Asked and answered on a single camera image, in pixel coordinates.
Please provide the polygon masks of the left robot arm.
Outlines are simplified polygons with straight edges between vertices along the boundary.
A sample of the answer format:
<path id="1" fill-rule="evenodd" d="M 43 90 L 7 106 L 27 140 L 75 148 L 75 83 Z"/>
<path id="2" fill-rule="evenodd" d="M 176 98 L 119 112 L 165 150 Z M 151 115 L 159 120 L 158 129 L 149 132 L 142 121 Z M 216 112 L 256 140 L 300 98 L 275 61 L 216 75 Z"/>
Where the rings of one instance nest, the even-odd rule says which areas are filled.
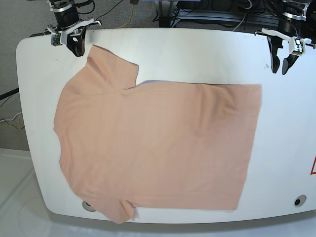
<path id="1" fill-rule="evenodd" d="M 278 19 L 275 30 L 262 28 L 254 35 L 266 36 L 271 70 L 275 74 L 280 67 L 278 49 L 286 41 L 289 55 L 282 63 L 282 74 L 285 75 L 296 60 L 306 53 L 307 47 L 316 48 L 316 2 L 314 0 L 265 0 L 267 12 Z"/>

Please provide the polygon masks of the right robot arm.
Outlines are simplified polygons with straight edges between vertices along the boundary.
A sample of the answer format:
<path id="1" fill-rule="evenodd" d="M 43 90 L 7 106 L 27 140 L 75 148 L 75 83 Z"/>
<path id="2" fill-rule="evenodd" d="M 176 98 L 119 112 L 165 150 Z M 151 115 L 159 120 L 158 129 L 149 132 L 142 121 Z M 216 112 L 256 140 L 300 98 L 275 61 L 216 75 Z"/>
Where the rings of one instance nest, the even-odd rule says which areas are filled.
<path id="1" fill-rule="evenodd" d="M 66 46 L 76 57 L 83 56 L 87 28 L 91 25 L 101 25 L 101 22 L 94 18 L 83 20 L 78 8 L 90 4 L 95 7 L 94 1 L 76 3 L 74 0 L 49 0 L 48 3 L 57 21 L 57 26 L 47 26 L 47 31 L 51 34 L 51 45 Z"/>

